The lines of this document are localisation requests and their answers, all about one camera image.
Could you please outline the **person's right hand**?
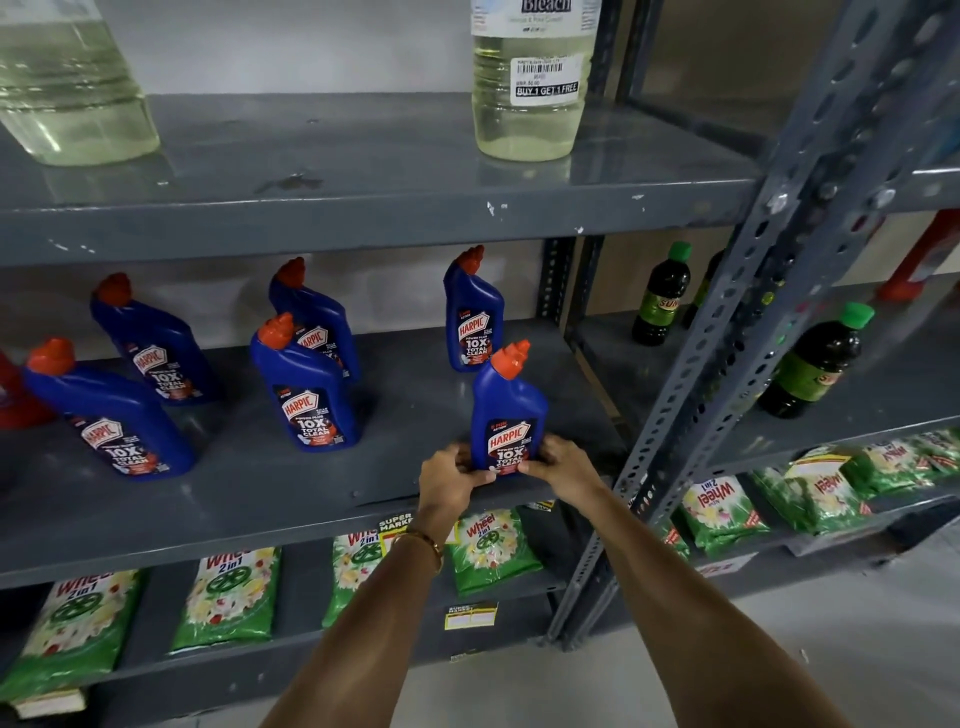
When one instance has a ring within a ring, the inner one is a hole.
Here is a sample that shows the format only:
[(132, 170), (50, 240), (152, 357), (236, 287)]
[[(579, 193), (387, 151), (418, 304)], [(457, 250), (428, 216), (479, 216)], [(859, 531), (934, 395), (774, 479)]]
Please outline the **person's right hand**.
[(534, 459), (551, 464), (553, 482), (546, 482), (561, 501), (591, 517), (594, 506), (610, 495), (609, 487), (587, 453), (576, 443), (556, 434), (545, 434)]

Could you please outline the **clear bleach bottle white label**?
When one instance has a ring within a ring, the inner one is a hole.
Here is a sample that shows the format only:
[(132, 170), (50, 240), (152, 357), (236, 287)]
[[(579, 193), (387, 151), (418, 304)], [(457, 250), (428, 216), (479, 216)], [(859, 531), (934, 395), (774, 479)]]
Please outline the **clear bleach bottle white label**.
[(570, 154), (603, 0), (471, 0), (471, 103), (479, 150), (508, 162)]

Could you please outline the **person's left hand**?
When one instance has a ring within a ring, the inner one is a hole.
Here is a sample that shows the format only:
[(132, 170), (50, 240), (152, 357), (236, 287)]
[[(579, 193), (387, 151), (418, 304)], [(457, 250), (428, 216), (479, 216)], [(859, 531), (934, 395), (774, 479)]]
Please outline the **person's left hand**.
[(462, 442), (450, 443), (422, 462), (414, 521), (423, 532), (435, 540), (448, 535), (478, 489), (460, 487), (459, 473), (473, 470), (470, 446)]

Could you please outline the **blue toilet cleaner bottle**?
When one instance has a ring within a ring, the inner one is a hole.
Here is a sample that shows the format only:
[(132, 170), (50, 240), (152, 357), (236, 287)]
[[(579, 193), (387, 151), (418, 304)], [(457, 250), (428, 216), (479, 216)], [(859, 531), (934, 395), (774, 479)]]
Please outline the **blue toilet cleaner bottle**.
[(498, 349), (474, 378), (470, 427), (474, 470), (510, 476), (538, 453), (548, 401), (537, 387), (521, 378), (530, 349), (526, 339)]

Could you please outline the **white shelf label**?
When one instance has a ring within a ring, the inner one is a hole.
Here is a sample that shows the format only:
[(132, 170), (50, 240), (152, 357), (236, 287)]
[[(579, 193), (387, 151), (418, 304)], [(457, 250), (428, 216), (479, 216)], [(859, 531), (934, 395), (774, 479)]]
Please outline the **white shelf label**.
[(753, 552), (749, 554), (729, 557), (720, 561), (698, 564), (695, 566), (695, 571), (706, 578), (725, 577), (725, 576), (733, 575), (741, 571), (757, 555), (759, 555), (758, 552)]

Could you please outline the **group of blue cleaner bottles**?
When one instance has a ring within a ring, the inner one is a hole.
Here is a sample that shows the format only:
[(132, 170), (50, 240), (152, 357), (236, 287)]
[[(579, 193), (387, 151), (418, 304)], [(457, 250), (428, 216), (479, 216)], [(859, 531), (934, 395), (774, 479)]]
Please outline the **group of blue cleaner bottles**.
[[(335, 452), (361, 437), (350, 392), (359, 376), (356, 348), (342, 305), (307, 288), (305, 273), (301, 257), (276, 271), (269, 286), (275, 314), (248, 350), (295, 445)], [(132, 288), (125, 273), (114, 273), (92, 292), (89, 309), (138, 381), (80, 363), (61, 337), (30, 352), (22, 377), (120, 477), (180, 477), (197, 456), (165, 408), (219, 402), (225, 390), (189, 324), (136, 299)]]

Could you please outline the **red bottle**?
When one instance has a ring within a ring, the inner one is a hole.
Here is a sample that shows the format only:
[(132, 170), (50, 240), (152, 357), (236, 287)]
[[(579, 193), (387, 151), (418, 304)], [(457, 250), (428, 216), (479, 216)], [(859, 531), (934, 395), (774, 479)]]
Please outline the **red bottle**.
[(0, 348), (0, 431), (21, 431), (58, 418), (27, 387), (21, 368)]

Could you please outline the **dark bottle green cap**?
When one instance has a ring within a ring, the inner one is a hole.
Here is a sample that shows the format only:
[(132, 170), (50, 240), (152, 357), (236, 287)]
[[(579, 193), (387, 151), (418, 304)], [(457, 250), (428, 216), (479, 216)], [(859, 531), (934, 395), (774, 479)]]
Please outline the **dark bottle green cap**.
[(667, 335), (691, 281), (688, 265), (692, 246), (674, 242), (664, 261), (654, 266), (631, 327), (631, 339), (642, 346), (657, 347)]
[(697, 289), (696, 294), (694, 295), (688, 309), (683, 314), (681, 325), (685, 330), (689, 330), (692, 326), (692, 323), (702, 308), (702, 305), (708, 297), (711, 286), (716, 275), (716, 272), (719, 268), (719, 265), (724, 259), (726, 249), (718, 250), (708, 261), (705, 272), (702, 277), (702, 281)]
[(838, 319), (810, 327), (780, 360), (757, 406), (784, 420), (804, 415), (860, 357), (861, 333), (874, 316), (869, 304), (850, 301)]

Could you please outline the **yellow shelf price label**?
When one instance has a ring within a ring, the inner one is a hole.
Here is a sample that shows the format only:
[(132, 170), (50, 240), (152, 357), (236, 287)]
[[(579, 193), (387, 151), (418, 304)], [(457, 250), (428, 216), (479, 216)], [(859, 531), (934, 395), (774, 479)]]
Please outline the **yellow shelf price label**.
[(414, 520), (413, 513), (404, 513), (387, 517), (379, 521), (377, 527), (377, 539), (380, 546), (381, 557), (386, 557), (390, 552), (393, 541), (411, 525)]
[(458, 630), (494, 627), (498, 616), (498, 601), (482, 601), (450, 606), (443, 618), (443, 630)]

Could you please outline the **grey metal shelving unit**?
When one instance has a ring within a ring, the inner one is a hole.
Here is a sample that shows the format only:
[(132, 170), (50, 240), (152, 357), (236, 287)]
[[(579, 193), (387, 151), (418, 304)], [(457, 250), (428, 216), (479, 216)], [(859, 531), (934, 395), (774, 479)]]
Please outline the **grey metal shelving unit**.
[[(775, 139), (845, 0), (663, 0), (641, 89), (654, 103)], [(729, 249), (765, 169), (758, 151), (695, 140), (618, 99), (654, 0), (603, 0), (573, 151), (508, 162), (474, 141), (469, 0), (97, 0), (137, 76), (161, 150), (93, 167), (31, 159), (0, 127), (0, 349), (50, 336), (130, 376), (92, 320), (90, 292), (125, 271), (144, 302), (193, 328), (223, 401), (172, 415), (198, 465), (125, 484), (64, 423), (0, 433), (0, 597), (95, 568), (149, 570), (333, 538), (412, 509), (416, 472), (466, 436), (471, 382), (451, 370), (441, 277), (489, 244), (508, 339), (547, 430), (616, 484), (633, 436), (569, 329), (624, 313), (653, 268), (692, 246), (690, 284)], [(336, 301), (356, 349), (361, 430), (335, 451), (296, 446), (250, 356), (276, 311), (273, 276)], [(1, 728), (189, 725), (272, 698), (316, 639), (85, 686)]]
[(675, 343), (632, 341), (624, 313), (591, 316), (568, 331), (632, 436), (613, 486), (656, 527), (702, 480), (750, 476), (822, 445), (856, 446), (960, 421), (947, 392), (960, 365), (960, 302), (933, 323), (916, 305), (882, 304), (863, 353), (802, 417), (758, 407), (779, 363), (810, 323), (866, 294), (834, 287), (901, 199), (923, 179), (960, 202), (960, 168), (924, 169), (960, 103), (960, 0), (845, 0), (776, 138), (664, 106), (642, 92), (664, 0), (642, 10), (632, 65), (618, 99), (637, 111), (759, 153), (765, 169), (690, 330)]

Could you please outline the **red plastic object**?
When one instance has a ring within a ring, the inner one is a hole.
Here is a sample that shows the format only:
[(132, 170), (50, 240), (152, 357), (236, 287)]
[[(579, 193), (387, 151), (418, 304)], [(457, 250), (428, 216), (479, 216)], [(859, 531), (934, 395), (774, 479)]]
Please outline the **red plastic object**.
[(927, 280), (960, 246), (960, 208), (940, 210), (894, 273), (879, 285), (874, 297), (882, 302), (910, 303), (924, 291)]

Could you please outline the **row of green detergent packets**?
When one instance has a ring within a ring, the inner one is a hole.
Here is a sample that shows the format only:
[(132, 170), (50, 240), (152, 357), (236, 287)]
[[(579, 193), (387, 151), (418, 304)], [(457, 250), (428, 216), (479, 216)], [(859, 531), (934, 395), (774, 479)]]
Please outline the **row of green detergent packets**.
[[(827, 546), (795, 555), (801, 534), (777, 522), (750, 475), (741, 488), (764, 512), (769, 532), (708, 555), (678, 509), (661, 523), (664, 539), (694, 567), (757, 552), (734, 574), (715, 577), (735, 598), (764, 592), (854, 564), (854, 552), (884, 550), (882, 533), (912, 512), (960, 503), (960, 475), (935, 469), (931, 485), (901, 488), (868, 501), (858, 527), (825, 534)], [(502, 577), (473, 578), (479, 589), (460, 592), (453, 551), (470, 545), (451, 536), (444, 568), (428, 600), (425, 660), (453, 650), (456, 631), (444, 630), (450, 606), (499, 603), (493, 627), (477, 632), (477, 649), (546, 635), (573, 570), (579, 534), (573, 516), (555, 505), (499, 509), (478, 517), (472, 540), (502, 554)], [(381, 561), (378, 528), (286, 547), (206, 557), (197, 563), (116, 572), (54, 583), (43, 592), (0, 596), (0, 704), (25, 703), (98, 683), (183, 670), (193, 664), (281, 649), (316, 640)]]

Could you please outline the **person's right forearm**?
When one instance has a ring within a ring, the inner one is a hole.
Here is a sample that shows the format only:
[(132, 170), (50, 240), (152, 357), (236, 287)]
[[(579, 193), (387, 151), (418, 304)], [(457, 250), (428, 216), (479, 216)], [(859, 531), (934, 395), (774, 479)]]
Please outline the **person's right forearm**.
[(568, 500), (600, 537), (678, 728), (855, 728), (798, 661), (602, 483)]

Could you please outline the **person's left forearm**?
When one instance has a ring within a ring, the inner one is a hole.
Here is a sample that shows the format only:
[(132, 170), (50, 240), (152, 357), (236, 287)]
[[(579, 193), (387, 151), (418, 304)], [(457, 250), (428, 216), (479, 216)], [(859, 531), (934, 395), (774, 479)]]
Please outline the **person's left forearm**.
[(449, 533), (413, 519), (259, 728), (390, 728)]

